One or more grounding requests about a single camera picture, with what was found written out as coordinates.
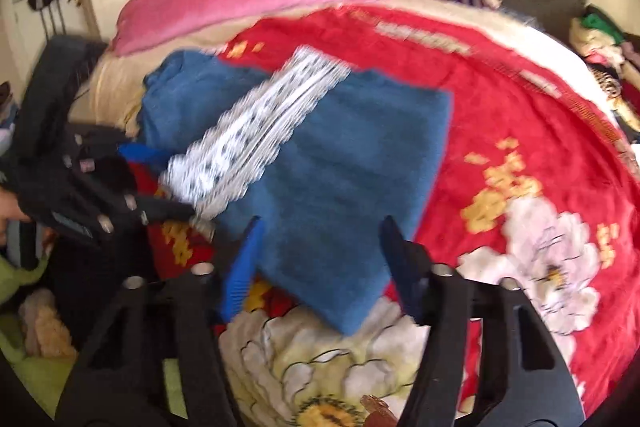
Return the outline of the left hand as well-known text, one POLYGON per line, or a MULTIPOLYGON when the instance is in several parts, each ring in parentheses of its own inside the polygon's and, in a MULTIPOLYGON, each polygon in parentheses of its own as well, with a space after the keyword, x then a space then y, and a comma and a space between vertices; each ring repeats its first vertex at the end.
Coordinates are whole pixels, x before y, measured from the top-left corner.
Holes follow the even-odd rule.
POLYGON ((1 246, 6 255, 17 259, 34 247, 36 256, 48 255, 55 241, 53 232, 30 220, 18 205, 15 194, 1 190, 1 246))

